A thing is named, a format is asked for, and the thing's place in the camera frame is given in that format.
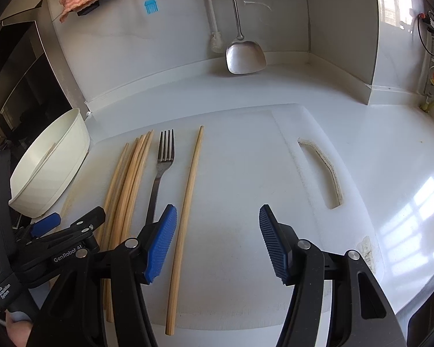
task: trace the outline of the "metal spatula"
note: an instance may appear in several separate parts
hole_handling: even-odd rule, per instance
[[[227,48],[227,67],[233,74],[248,74],[265,69],[264,52],[255,41],[244,40],[236,0],[233,0],[238,36]]]

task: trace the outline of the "silver bolt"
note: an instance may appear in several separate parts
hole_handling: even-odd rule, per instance
[[[87,254],[88,254],[88,251],[85,248],[81,248],[75,253],[75,256],[77,258],[84,258],[87,256]]]
[[[125,246],[132,249],[135,248],[138,245],[138,240],[137,239],[128,239],[125,242]]]
[[[310,243],[307,241],[307,240],[299,240],[298,242],[297,242],[297,246],[299,247],[299,248],[301,248],[301,249],[305,249],[305,250],[307,250],[307,249],[310,249]]]
[[[348,253],[349,257],[352,258],[354,261],[357,261],[360,258],[360,254],[355,250],[349,250]]]

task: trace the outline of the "white container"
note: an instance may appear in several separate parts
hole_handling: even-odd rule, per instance
[[[45,213],[65,191],[88,152],[80,110],[58,117],[30,145],[14,170],[9,205],[31,218]]]

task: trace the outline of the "fork handle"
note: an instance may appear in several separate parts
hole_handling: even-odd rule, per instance
[[[148,212],[146,213],[145,224],[152,224],[155,218],[156,201],[158,199],[159,183],[161,182],[161,176],[156,176],[153,183],[153,189],[151,190],[151,197],[149,199]]]

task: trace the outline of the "metal fork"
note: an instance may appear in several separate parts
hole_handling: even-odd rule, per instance
[[[161,182],[161,177],[164,172],[167,171],[174,162],[174,157],[174,130],[172,129],[172,134],[170,134],[170,130],[165,130],[161,132],[161,139],[159,140],[158,164],[156,167],[157,174],[153,183],[153,190],[151,190],[151,198],[149,199],[148,212],[146,214],[146,224],[151,224],[154,221],[159,183]]]

